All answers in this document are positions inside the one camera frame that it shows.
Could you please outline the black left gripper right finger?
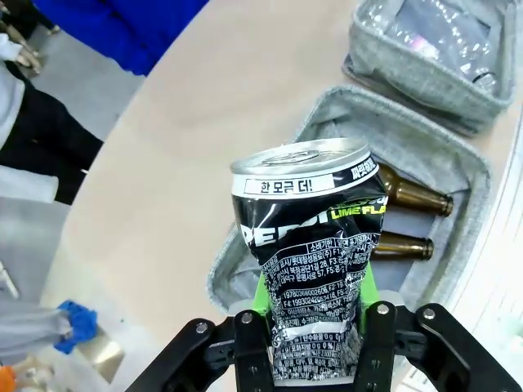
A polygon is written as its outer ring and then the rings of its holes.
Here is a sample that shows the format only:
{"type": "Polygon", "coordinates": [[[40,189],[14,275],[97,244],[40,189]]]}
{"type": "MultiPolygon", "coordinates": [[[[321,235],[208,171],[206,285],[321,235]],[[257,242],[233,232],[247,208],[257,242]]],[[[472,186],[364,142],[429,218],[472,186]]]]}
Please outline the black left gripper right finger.
{"type": "Polygon", "coordinates": [[[376,301],[366,311],[355,391],[390,391],[396,356],[438,391],[520,391],[521,386],[442,305],[414,312],[376,301]]]}

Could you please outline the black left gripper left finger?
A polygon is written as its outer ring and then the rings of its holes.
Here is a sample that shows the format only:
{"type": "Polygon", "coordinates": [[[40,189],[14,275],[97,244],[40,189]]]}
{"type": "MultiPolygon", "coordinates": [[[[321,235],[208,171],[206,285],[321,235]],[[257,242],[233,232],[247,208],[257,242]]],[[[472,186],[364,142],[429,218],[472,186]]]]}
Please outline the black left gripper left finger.
{"type": "Polygon", "coordinates": [[[251,307],[216,325],[190,320],[134,380],[128,391],[206,391],[230,366],[236,391],[273,391],[265,279],[258,280],[251,307]]]}

